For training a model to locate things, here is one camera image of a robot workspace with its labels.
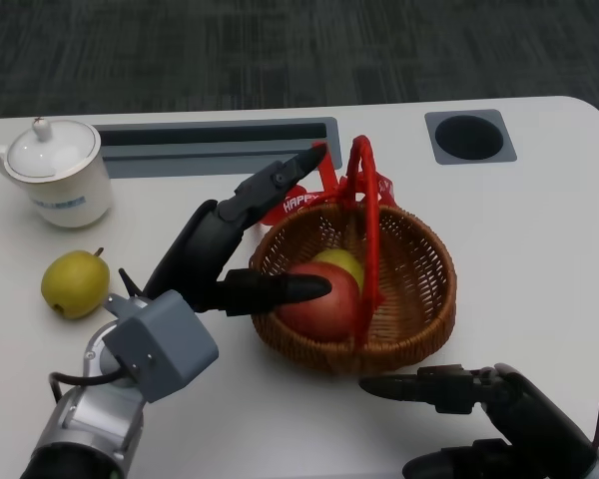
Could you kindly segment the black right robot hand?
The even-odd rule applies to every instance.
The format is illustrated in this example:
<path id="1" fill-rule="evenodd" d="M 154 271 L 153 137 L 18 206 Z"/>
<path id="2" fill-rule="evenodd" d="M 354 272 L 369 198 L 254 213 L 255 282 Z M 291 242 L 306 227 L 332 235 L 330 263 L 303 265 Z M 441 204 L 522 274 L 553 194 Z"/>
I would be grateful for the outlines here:
<path id="1" fill-rule="evenodd" d="M 422 367 L 359 385 L 380 398 L 430 404 L 440 414 L 469 414 L 480 405 L 502 435 L 412 459 L 402 468 L 406 478 L 599 478 L 598 443 L 508 365 Z"/>

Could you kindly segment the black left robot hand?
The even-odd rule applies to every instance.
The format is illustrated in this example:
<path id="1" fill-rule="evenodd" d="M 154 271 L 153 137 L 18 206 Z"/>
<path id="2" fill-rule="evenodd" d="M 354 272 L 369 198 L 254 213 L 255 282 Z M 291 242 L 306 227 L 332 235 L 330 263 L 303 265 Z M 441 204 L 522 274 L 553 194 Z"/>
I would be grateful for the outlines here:
<path id="1" fill-rule="evenodd" d="M 236 316 L 331 293 L 330 282 L 316 274 L 266 275 L 242 268 L 218 280 L 244 232 L 279 205 L 326 153 L 326 145 L 318 145 L 284 163 L 276 161 L 241 182 L 231 198 L 202 203 L 152 273 L 144 296 L 155 299 L 172 289 L 196 312 L 217 309 Z"/>

